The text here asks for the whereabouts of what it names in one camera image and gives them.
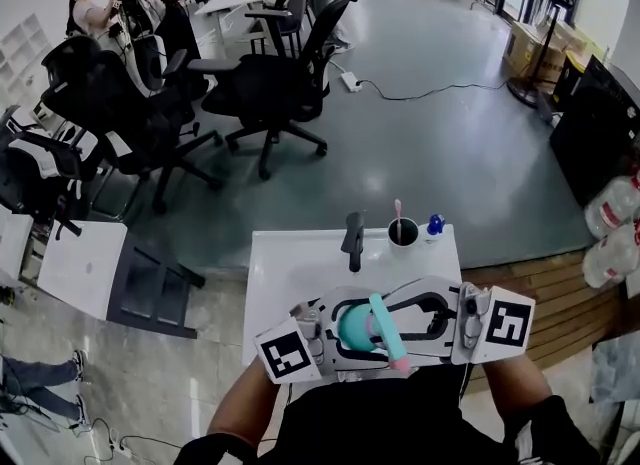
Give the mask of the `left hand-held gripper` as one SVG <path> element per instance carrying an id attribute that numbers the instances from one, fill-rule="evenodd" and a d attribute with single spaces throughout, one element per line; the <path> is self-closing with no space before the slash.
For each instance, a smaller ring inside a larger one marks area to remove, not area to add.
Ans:
<path id="1" fill-rule="evenodd" d="M 388 369 L 385 353 L 349 350 L 338 333 L 344 312 L 353 305 L 369 303 L 374 293 L 364 287 L 342 286 L 320 301 L 303 302 L 288 313 L 258 311 L 252 322 L 252 345 L 269 378 L 275 384 L 334 383 L 335 371 Z M 337 348 L 330 360 L 324 330 L 329 330 L 343 348 Z M 380 337 L 372 341 L 376 349 L 384 348 Z"/>

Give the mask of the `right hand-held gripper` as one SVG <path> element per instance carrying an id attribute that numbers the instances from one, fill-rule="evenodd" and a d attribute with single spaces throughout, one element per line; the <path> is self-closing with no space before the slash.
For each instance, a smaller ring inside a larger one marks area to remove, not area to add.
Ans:
<path id="1" fill-rule="evenodd" d="M 454 341 L 447 334 L 433 340 L 401 335 L 412 367 L 477 365 L 523 355 L 535 310 L 533 299 L 504 288 L 460 286 L 432 275 L 396 288 L 385 305 L 398 326 L 448 326 L 456 320 Z"/>

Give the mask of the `person's left forearm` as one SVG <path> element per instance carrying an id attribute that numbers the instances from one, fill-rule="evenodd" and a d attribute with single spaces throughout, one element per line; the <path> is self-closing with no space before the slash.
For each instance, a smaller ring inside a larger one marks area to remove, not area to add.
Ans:
<path id="1" fill-rule="evenodd" d="M 257 450 L 268 429 L 279 389 L 256 357 L 222 399 L 207 434 L 231 435 Z"/>

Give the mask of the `person's right forearm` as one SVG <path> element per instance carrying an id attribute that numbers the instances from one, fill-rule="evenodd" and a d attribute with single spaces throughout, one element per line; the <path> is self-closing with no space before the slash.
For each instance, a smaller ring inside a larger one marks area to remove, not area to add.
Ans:
<path id="1" fill-rule="evenodd" d="M 532 439 L 548 431 L 545 402 L 552 397 L 546 378 L 527 356 L 520 355 L 483 365 L 491 396 L 505 430 L 505 444 L 516 446 L 518 435 L 530 425 Z"/>

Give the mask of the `white cup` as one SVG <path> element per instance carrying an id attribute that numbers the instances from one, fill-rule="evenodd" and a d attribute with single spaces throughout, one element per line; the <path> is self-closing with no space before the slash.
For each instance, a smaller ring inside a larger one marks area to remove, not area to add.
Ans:
<path id="1" fill-rule="evenodd" d="M 387 229 L 388 239 L 394 250 L 408 249 L 419 237 L 419 226 L 410 218 L 395 218 Z"/>

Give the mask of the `white sink basin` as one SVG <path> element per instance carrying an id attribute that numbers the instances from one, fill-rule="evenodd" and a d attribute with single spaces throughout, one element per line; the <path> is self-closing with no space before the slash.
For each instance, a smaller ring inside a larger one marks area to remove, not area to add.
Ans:
<path id="1" fill-rule="evenodd" d="M 341 251 L 344 229 L 255 231 L 248 270 L 242 363 L 256 356 L 254 338 L 284 320 L 300 302 L 344 286 L 390 292 L 410 281 L 440 276 L 461 283 L 453 226 L 433 243 L 419 242 L 394 252 L 384 228 L 366 229 L 361 270 L 349 270 Z"/>

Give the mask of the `black faucet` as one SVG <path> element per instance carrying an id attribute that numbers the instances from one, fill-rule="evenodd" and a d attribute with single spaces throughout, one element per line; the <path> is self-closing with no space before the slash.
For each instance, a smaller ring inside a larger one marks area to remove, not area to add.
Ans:
<path id="1" fill-rule="evenodd" d="M 349 270 L 358 273 L 361 270 L 361 255 L 364 241 L 364 217 L 352 212 L 346 218 L 346 233 L 341 251 L 349 256 Z"/>

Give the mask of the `clear water jug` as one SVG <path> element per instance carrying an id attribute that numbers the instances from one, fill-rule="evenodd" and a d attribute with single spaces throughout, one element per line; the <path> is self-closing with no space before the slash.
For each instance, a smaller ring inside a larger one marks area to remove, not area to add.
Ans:
<path id="1" fill-rule="evenodd" d="M 584 217 L 598 240 L 627 222 L 640 208 L 640 170 L 631 176 L 613 178 L 585 207 Z"/>
<path id="2" fill-rule="evenodd" d="M 634 222 L 622 225 L 591 247 L 584 256 L 582 271 L 594 289 L 622 282 L 640 264 L 640 229 Z"/>

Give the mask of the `clear plastic bag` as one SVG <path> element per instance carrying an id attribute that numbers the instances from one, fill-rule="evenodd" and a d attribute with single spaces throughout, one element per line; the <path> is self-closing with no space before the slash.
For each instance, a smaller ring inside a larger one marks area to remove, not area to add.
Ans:
<path id="1" fill-rule="evenodd" d="M 596 345 L 590 398 L 595 403 L 640 400 L 640 330 Z"/>

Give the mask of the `black bin with yellow rim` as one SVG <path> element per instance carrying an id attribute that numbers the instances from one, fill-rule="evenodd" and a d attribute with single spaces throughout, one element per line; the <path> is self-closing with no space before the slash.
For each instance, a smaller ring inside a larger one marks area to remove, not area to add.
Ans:
<path id="1" fill-rule="evenodd" d="M 563 112 L 569 105 L 573 94 L 584 74 L 586 64 L 583 56 L 573 51 L 568 51 L 565 61 L 552 93 L 552 99 L 556 109 Z"/>

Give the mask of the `large cardboard box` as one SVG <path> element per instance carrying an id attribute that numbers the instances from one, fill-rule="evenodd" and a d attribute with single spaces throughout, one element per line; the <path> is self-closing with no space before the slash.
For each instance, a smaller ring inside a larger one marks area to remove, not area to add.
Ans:
<path id="1" fill-rule="evenodd" d="M 534 73 L 548 31 L 548 26 L 538 28 L 521 22 L 512 24 L 503 59 L 515 76 L 525 79 Z M 558 80 L 565 61 L 566 44 L 567 39 L 554 31 L 537 74 L 538 83 L 555 83 Z"/>

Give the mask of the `small cardboard box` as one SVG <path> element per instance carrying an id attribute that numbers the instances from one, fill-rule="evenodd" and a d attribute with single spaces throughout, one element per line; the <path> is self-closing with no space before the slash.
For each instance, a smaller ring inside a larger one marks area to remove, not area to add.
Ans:
<path id="1" fill-rule="evenodd" d="M 551 46 L 560 51 L 573 51 L 581 54 L 588 40 L 565 22 L 557 22 L 552 34 Z"/>

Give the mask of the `grey office chair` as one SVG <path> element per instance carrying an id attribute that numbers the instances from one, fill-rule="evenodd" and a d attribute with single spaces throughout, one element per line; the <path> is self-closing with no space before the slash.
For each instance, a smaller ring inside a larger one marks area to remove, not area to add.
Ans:
<path id="1" fill-rule="evenodd" d="M 264 3 L 257 10 L 245 14 L 252 18 L 249 27 L 251 52 L 256 53 L 256 43 L 260 43 L 261 53 L 266 53 L 266 41 L 270 40 L 276 54 L 290 55 L 295 59 L 302 52 L 300 32 L 307 11 L 307 0 L 275 0 Z"/>

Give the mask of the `black and white office chair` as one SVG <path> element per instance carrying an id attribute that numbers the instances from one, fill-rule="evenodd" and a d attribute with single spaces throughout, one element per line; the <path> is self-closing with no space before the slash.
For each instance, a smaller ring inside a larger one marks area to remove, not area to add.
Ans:
<path id="1" fill-rule="evenodd" d="M 47 131 L 19 105 L 0 113 L 0 205 L 43 230 L 58 218 L 86 220 L 93 181 L 105 173 L 97 139 L 72 123 Z"/>

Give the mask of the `white shelf unit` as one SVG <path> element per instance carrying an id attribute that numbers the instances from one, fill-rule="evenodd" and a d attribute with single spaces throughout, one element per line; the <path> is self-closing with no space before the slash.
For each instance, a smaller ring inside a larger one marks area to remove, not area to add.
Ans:
<path id="1" fill-rule="evenodd" d="M 39 104 L 49 86 L 41 62 L 51 50 L 35 14 L 0 39 L 0 114 L 12 105 L 34 109 Z"/>

